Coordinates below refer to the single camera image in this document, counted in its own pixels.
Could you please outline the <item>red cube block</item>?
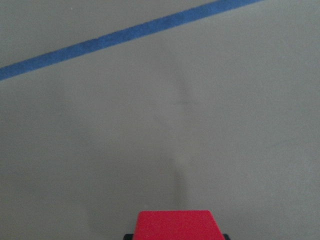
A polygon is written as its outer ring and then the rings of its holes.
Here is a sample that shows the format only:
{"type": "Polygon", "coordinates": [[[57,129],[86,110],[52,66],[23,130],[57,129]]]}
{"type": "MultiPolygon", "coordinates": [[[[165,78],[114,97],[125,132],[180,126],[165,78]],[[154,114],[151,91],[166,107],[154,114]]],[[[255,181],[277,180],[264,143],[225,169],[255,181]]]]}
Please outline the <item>red cube block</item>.
{"type": "Polygon", "coordinates": [[[157,210],[138,214],[134,240],[223,240],[209,210],[157,210]]]}

